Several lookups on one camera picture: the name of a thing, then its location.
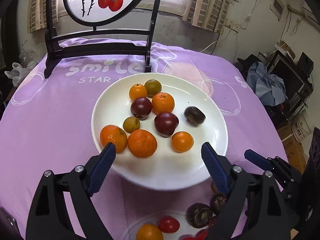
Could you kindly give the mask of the dark passion fruit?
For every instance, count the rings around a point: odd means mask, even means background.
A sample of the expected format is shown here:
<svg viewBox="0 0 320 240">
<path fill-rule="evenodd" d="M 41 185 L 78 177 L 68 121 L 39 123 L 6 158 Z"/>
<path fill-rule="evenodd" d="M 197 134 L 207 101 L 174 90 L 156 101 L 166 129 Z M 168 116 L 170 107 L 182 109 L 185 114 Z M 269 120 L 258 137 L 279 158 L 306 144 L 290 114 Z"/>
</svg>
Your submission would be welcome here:
<svg viewBox="0 0 320 240">
<path fill-rule="evenodd" d="M 223 193 L 217 193 L 212 196 L 210 200 L 210 207 L 213 213 L 218 216 L 227 203 L 227 197 Z"/>
<path fill-rule="evenodd" d="M 206 227 L 213 217 L 213 211 L 210 206 L 202 203 L 191 205 L 186 212 L 186 218 L 193 228 Z"/>
<path fill-rule="evenodd" d="M 189 124 L 193 126 L 198 126 L 202 124 L 206 119 L 204 113 L 194 106 L 190 106 L 185 109 L 184 117 L 187 120 L 187 122 L 189 122 Z"/>
</svg>

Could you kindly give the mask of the small orange tomato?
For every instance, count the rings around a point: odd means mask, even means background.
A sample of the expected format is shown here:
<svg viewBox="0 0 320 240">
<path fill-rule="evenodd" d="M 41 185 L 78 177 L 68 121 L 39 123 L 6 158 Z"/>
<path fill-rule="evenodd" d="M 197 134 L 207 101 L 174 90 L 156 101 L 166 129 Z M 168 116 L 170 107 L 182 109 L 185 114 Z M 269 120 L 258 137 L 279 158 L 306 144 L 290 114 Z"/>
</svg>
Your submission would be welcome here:
<svg viewBox="0 0 320 240">
<path fill-rule="evenodd" d="M 171 147 L 175 152 L 187 152 L 193 147 L 193 145 L 193 137 L 185 131 L 177 132 L 171 137 Z"/>
<path fill-rule="evenodd" d="M 129 97 L 131 101 L 135 101 L 137 98 L 146 98 L 148 91 L 146 87 L 140 83 L 133 85 L 129 90 Z"/>
</svg>

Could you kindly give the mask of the red cherry tomato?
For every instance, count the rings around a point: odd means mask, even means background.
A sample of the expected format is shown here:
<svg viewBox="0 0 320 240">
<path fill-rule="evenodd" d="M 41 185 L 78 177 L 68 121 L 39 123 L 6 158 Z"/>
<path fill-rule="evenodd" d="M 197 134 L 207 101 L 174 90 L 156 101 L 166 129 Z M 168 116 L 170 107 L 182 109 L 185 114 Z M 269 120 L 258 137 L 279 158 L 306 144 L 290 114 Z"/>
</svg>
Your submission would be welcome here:
<svg viewBox="0 0 320 240">
<path fill-rule="evenodd" d="M 159 220 L 158 228 L 163 233 L 176 233 L 180 228 L 180 223 L 174 217 L 165 216 Z"/>
<path fill-rule="evenodd" d="M 205 240 L 205 238 L 208 235 L 209 230 L 208 229 L 203 229 L 201 231 L 199 231 L 196 235 L 195 235 L 195 239 L 196 240 Z"/>
</svg>

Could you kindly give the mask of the large yellow orange tomato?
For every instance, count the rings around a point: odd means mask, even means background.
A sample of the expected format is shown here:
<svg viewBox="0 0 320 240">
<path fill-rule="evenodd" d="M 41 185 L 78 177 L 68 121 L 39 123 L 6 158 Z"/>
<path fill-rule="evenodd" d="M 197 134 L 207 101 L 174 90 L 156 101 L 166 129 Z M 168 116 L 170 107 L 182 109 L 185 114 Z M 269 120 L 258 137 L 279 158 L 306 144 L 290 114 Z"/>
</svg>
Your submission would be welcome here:
<svg viewBox="0 0 320 240">
<path fill-rule="evenodd" d="M 153 224 L 144 224 L 136 233 L 136 240 L 163 240 L 163 233 Z"/>
</svg>

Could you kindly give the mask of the large dark red plum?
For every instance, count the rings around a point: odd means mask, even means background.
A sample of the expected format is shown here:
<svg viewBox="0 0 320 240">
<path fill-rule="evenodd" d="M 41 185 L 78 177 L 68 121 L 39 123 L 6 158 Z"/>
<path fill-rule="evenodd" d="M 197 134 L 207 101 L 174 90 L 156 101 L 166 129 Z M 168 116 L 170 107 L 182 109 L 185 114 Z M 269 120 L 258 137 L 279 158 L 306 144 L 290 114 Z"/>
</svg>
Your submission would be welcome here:
<svg viewBox="0 0 320 240">
<path fill-rule="evenodd" d="M 178 124 L 178 117 L 171 112 L 159 113 L 154 119 L 155 129 L 163 137 L 172 136 Z"/>
</svg>

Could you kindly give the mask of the large orange mandarin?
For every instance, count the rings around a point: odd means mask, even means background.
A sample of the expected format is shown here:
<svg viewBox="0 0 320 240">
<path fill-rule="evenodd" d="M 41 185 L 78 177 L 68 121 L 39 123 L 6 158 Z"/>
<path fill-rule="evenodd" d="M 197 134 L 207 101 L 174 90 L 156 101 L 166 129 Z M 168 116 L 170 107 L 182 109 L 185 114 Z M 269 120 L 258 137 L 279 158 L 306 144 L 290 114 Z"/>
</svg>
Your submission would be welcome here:
<svg viewBox="0 0 320 240">
<path fill-rule="evenodd" d="M 135 157 L 144 159 L 156 152 L 157 140 L 150 132 L 137 129 L 129 135 L 127 147 Z"/>
</svg>

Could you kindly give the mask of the green yellow small fruit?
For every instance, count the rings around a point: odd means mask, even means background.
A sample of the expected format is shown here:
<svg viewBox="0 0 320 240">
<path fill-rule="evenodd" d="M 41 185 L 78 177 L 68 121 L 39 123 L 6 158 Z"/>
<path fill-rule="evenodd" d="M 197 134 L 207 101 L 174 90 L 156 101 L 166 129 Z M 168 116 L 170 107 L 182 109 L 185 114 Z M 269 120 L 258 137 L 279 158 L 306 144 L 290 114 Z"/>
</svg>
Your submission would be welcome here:
<svg viewBox="0 0 320 240">
<path fill-rule="evenodd" d="M 140 129 L 140 120 L 135 116 L 130 116 L 123 122 L 123 129 L 127 133 L 132 133 L 137 129 Z"/>
</svg>

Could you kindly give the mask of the blue cloth pile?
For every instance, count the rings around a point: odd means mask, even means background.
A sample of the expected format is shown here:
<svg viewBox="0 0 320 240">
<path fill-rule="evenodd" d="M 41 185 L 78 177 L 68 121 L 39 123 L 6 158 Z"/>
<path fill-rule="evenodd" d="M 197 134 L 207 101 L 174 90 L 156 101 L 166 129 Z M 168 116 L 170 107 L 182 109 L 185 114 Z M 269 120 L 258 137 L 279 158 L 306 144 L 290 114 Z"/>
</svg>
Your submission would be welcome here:
<svg viewBox="0 0 320 240">
<path fill-rule="evenodd" d="M 250 66 L 246 82 L 264 106 L 277 106 L 286 100 L 283 79 L 268 74 L 267 68 L 259 61 Z"/>
</svg>

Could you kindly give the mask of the black monitor shelf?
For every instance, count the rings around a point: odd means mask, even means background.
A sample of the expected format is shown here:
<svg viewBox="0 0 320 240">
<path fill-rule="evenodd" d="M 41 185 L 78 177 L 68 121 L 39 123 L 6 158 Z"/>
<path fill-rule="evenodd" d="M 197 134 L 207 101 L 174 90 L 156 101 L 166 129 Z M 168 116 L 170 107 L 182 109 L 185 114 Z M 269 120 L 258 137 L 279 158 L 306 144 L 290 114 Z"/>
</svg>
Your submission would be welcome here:
<svg viewBox="0 0 320 240">
<path fill-rule="evenodd" d="M 313 71 L 313 61 L 302 53 L 297 63 L 289 55 L 276 50 L 270 57 L 262 53 L 258 59 L 267 67 L 269 74 L 274 74 L 284 81 L 286 101 L 275 107 L 267 107 L 271 120 L 288 122 L 307 107 L 307 100 L 313 93 L 313 83 L 309 81 Z"/>
</svg>

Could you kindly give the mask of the purple tablecloth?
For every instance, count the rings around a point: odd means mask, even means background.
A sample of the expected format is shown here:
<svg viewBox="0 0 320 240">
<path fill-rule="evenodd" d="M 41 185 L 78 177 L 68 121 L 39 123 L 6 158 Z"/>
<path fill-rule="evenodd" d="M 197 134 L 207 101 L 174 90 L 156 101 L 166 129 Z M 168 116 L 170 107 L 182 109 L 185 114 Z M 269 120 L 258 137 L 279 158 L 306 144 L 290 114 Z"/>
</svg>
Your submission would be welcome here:
<svg viewBox="0 0 320 240">
<path fill-rule="evenodd" d="M 225 117 L 228 160 L 250 173 L 261 169 L 244 158 L 252 149 L 265 157 L 285 158 L 283 144 L 258 97 L 227 60 L 185 50 L 152 45 L 154 71 L 172 74 L 202 88 Z M 1 118 L 1 206 L 25 235 L 30 205 L 46 170 L 71 171 L 97 154 L 91 135 L 91 115 L 100 94 L 115 81 L 144 69 L 138 56 L 100 55 L 62 60 L 47 79 L 44 60 L 33 69 L 8 103 Z M 185 211 L 194 203 L 209 203 L 211 181 L 175 192 L 148 190 L 109 172 L 92 198 L 114 239 L 145 216 Z"/>
</svg>

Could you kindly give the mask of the white oval plate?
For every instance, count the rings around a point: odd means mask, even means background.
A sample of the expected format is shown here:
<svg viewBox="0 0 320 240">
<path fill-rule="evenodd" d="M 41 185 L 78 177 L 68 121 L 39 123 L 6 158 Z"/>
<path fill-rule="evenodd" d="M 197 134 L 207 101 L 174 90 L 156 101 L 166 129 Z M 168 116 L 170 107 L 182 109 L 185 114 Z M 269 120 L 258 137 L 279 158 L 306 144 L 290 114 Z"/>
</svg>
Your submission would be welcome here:
<svg viewBox="0 0 320 240">
<path fill-rule="evenodd" d="M 126 76 L 108 86 L 97 99 L 92 112 L 91 131 L 94 144 L 101 152 L 100 131 L 106 125 L 121 127 L 130 116 L 130 88 L 155 79 L 162 90 L 175 101 L 173 113 L 178 117 L 176 131 L 188 132 L 194 139 L 193 147 L 184 153 L 171 148 L 171 140 L 159 135 L 154 127 L 154 113 L 141 122 L 141 129 L 152 133 L 157 140 L 156 152 L 148 158 L 137 158 L 128 149 L 119 153 L 112 169 L 126 180 L 153 190 L 175 191 L 197 185 L 210 175 L 201 157 L 201 146 L 209 142 L 218 155 L 226 155 L 228 131 L 225 119 L 212 98 L 199 87 L 179 77 L 160 73 L 140 73 Z M 187 107 L 201 110 L 206 119 L 193 126 L 184 117 Z"/>
</svg>

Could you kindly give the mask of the orange mandarin on plate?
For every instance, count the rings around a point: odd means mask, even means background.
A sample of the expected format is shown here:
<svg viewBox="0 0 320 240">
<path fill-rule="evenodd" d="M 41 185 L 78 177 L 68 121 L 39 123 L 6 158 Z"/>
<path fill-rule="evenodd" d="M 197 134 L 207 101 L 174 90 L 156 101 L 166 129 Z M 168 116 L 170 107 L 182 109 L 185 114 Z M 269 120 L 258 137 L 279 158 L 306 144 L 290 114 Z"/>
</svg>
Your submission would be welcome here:
<svg viewBox="0 0 320 240">
<path fill-rule="evenodd" d="M 165 92 L 156 94 L 152 98 L 152 110 L 155 114 L 172 112 L 175 108 L 174 98 Z"/>
</svg>

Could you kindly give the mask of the green orange tomato on plate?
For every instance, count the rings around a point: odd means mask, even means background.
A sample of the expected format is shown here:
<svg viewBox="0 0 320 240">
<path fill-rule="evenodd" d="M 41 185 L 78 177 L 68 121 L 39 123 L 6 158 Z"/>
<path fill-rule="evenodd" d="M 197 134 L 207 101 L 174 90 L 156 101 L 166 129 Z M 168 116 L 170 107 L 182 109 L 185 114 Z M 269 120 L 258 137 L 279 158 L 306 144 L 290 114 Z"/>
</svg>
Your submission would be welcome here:
<svg viewBox="0 0 320 240">
<path fill-rule="evenodd" d="M 149 98 L 153 98 L 156 94 L 162 91 L 162 85 L 158 80 L 150 79 L 146 81 L 144 87 L 147 90 L 147 95 Z"/>
</svg>

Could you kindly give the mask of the small dark plum on plate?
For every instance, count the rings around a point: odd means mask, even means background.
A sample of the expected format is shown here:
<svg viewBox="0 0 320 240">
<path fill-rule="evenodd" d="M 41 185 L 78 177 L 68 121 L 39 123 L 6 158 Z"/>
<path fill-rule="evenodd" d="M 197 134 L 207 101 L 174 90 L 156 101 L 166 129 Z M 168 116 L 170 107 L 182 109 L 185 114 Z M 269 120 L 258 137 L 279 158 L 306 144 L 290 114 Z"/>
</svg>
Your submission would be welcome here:
<svg viewBox="0 0 320 240">
<path fill-rule="evenodd" d="M 152 103 L 148 98 L 137 98 L 131 103 L 130 111 L 139 120 L 145 120 L 152 112 Z"/>
</svg>

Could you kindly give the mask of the small orange tomato on plate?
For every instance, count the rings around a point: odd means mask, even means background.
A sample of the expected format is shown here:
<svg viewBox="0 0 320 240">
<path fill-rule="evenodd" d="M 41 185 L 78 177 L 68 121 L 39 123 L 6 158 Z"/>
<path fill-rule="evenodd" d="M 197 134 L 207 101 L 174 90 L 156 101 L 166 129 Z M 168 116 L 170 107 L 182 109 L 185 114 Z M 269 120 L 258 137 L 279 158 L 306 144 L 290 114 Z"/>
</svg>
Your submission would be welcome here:
<svg viewBox="0 0 320 240">
<path fill-rule="evenodd" d="M 135 101 L 137 98 L 146 98 L 148 91 L 146 87 L 140 83 L 133 85 L 129 90 L 129 97 L 131 101 Z"/>
</svg>

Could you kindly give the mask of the white plastic bag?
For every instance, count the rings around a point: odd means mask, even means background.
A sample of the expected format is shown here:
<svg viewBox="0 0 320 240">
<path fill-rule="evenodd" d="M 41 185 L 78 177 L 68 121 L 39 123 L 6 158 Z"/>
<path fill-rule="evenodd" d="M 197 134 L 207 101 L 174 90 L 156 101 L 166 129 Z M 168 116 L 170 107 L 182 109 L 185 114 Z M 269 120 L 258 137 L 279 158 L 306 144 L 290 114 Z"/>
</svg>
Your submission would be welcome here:
<svg viewBox="0 0 320 240">
<path fill-rule="evenodd" d="M 7 76 L 7 78 L 12 79 L 13 86 L 17 88 L 35 66 L 35 61 L 31 61 L 26 67 L 23 67 L 20 63 L 14 62 L 12 64 L 12 70 L 6 70 L 4 74 Z"/>
</svg>

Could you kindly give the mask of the right beige curtain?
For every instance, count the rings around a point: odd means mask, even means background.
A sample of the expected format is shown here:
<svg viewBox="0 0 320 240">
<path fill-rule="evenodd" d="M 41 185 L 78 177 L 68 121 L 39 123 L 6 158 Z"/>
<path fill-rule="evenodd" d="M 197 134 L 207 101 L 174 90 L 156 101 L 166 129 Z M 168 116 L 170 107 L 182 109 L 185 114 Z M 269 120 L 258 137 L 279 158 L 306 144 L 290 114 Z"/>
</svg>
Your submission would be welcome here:
<svg viewBox="0 0 320 240">
<path fill-rule="evenodd" d="M 231 0 L 189 0 L 182 20 L 191 25 L 223 34 Z"/>
</svg>

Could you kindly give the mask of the beige curtain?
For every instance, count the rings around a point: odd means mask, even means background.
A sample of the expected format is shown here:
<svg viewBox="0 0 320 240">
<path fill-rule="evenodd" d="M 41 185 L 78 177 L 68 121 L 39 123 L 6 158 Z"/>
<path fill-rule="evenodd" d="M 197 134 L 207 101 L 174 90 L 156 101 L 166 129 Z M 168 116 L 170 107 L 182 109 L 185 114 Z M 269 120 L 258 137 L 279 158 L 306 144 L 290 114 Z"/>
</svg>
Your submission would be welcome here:
<svg viewBox="0 0 320 240">
<path fill-rule="evenodd" d="M 231 0 L 189 0 L 182 20 L 191 25 L 223 34 Z"/>
<path fill-rule="evenodd" d="M 66 15 L 67 12 L 63 5 L 63 0 L 52 0 L 52 19 L 57 23 L 59 18 Z M 27 33 L 46 27 L 46 0 L 29 0 L 27 16 Z"/>
</svg>

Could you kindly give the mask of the left beige curtain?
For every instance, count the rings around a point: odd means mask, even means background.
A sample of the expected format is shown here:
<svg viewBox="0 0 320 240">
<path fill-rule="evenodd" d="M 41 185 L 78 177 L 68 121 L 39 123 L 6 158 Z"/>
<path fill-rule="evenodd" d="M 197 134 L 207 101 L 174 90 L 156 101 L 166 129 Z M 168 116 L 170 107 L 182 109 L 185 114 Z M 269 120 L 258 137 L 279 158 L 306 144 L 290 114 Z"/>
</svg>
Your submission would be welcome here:
<svg viewBox="0 0 320 240">
<path fill-rule="evenodd" d="M 63 5 L 63 0 L 52 0 L 52 19 L 57 23 L 59 18 L 66 15 L 67 12 Z M 29 0 L 27 16 L 27 33 L 46 27 L 46 0 Z"/>
</svg>

